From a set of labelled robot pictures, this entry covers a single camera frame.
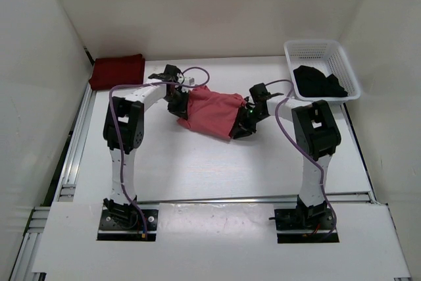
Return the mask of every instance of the laundry basket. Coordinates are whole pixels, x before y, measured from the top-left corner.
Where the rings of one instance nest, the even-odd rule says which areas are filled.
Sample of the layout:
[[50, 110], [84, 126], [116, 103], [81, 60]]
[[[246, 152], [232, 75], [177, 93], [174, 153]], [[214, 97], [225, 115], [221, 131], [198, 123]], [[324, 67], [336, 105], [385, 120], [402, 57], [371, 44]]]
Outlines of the laundry basket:
[[[300, 39], [287, 41], [284, 44], [289, 72], [294, 84], [294, 91], [300, 100], [326, 100], [331, 104], [342, 104], [360, 97], [360, 86], [355, 78], [342, 46], [332, 39]], [[339, 84], [345, 88], [347, 97], [303, 97], [295, 81], [294, 70], [301, 65], [315, 67], [325, 76], [335, 75]]]

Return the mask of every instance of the white panel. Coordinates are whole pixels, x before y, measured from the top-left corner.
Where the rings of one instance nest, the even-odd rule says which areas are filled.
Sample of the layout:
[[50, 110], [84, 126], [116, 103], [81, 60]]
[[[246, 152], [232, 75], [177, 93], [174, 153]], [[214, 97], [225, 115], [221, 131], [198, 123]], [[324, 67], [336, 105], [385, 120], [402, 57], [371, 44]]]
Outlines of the white panel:
[[[146, 62], [145, 77], [162, 72], [166, 61]], [[197, 65], [210, 72], [209, 88], [222, 93], [249, 94], [261, 82], [290, 78], [285, 57], [249, 57], [168, 61], [180, 69]], [[197, 84], [205, 76], [189, 73]], [[269, 91], [286, 93], [289, 84], [274, 84]], [[126, 95], [118, 91], [116, 95]], [[108, 92], [98, 92], [74, 201], [96, 203], [111, 192], [111, 158], [103, 127]], [[145, 137], [135, 158], [135, 188], [142, 201], [297, 195], [301, 187], [303, 157], [286, 140], [275, 118], [258, 123], [257, 133], [242, 140], [221, 141], [182, 128], [160, 100], [145, 114]], [[328, 171], [328, 193], [368, 192], [370, 185], [351, 139], [341, 109], [332, 107], [342, 142]], [[292, 122], [284, 121], [294, 135]]]
[[94, 57], [282, 55], [297, 38], [338, 39], [361, 0], [61, 0]]
[[421, 0], [365, 0], [342, 42], [362, 85], [349, 109], [378, 199], [421, 280]]
[[[238, 225], [238, 234], [211, 234], [201, 228], [194, 234], [159, 230], [156, 242], [142, 243], [97, 242], [101, 204], [58, 202], [49, 213], [33, 271], [46, 272], [47, 280], [54, 281], [121, 280], [122, 276], [174, 281], [393, 281], [409, 276], [387, 207], [334, 207], [340, 243], [278, 245], [274, 223], [255, 215], [250, 216], [258, 222], [254, 226], [266, 227], [259, 232], [268, 236], [247, 236]], [[235, 222], [236, 217], [247, 218], [246, 212], [243, 207], [228, 213]], [[160, 218], [174, 219], [168, 208]]]
[[0, 63], [0, 280], [7, 280], [90, 67], [57, 0], [0, 0]]

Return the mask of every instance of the robotic arm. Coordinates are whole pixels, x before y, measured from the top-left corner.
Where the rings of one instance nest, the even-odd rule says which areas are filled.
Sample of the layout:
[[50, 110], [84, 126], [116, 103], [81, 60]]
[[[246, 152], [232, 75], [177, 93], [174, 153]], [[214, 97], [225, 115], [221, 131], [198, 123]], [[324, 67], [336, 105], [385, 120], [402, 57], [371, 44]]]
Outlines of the robotic arm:
[[[181, 71], [167, 65], [162, 74], [153, 74], [148, 83], [181, 82], [189, 86], [193, 78], [184, 78]], [[275, 115], [276, 105], [284, 99], [281, 93], [270, 94], [265, 84], [257, 84], [250, 89], [253, 102], [247, 102], [238, 110], [237, 118], [230, 133], [234, 139], [249, 136], [256, 132], [257, 123]], [[161, 84], [135, 90], [126, 97], [113, 97], [112, 106], [119, 120], [118, 128], [122, 135], [124, 150], [123, 179], [126, 193], [131, 201], [136, 201], [134, 189], [134, 157], [140, 146], [143, 135], [144, 114], [159, 99], [168, 102], [168, 111], [178, 117], [187, 119], [188, 89], [173, 84]], [[322, 166], [327, 174], [328, 165], [341, 136], [328, 104], [319, 101], [313, 104], [289, 99], [280, 108], [280, 116], [294, 124], [297, 144]], [[122, 190], [120, 177], [121, 152], [116, 135], [116, 128], [108, 109], [103, 136], [107, 141], [112, 158], [112, 190], [109, 199], [104, 199], [109, 213], [120, 223], [131, 225], [136, 210], [128, 201]], [[303, 184], [297, 198], [297, 212], [303, 226], [308, 226], [326, 212], [327, 205], [320, 187], [320, 171], [307, 159], [303, 165]]]

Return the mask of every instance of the black cloth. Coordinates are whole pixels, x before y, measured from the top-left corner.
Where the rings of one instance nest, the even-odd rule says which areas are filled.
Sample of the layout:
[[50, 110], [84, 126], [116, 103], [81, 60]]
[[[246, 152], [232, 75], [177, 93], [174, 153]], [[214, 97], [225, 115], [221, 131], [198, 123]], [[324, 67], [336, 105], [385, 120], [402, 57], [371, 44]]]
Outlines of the black cloth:
[[347, 97], [335, 75], [325, 75], [314, 67], [301, 65], [294, 70], [298, 91], [303, 97]]

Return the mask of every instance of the red cloth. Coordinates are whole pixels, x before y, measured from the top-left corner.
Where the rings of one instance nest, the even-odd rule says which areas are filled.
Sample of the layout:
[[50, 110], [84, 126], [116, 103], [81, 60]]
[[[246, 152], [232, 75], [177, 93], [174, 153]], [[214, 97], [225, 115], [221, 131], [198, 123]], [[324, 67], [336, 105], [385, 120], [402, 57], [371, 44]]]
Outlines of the red cloth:
[[89, 83], [92, 90], [111, 89], [116, 85], [142, 84], [145, 59], [141, 54], [95, 60]]
[[188, 119], [178, 123], [189, 130], [229, 140], [238, 109], [245, 104], [242, 96], [228, 95], [209, 90], [208, 87], [194, 88], [189, 93]]

